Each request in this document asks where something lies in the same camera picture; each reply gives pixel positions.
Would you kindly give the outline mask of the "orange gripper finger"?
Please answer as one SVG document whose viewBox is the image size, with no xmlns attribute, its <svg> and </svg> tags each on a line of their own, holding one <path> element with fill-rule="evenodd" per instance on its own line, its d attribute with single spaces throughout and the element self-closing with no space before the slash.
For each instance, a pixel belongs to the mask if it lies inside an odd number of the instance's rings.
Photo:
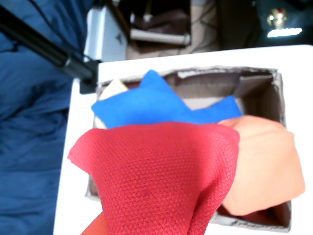
<svg viewBox="0 0 313 235">
<path fill-rule="evenodd" d="M 103 212 L 101 212 L 81 233 L 81 235 L 106 235 L 106 222 Z"/>
</svg>

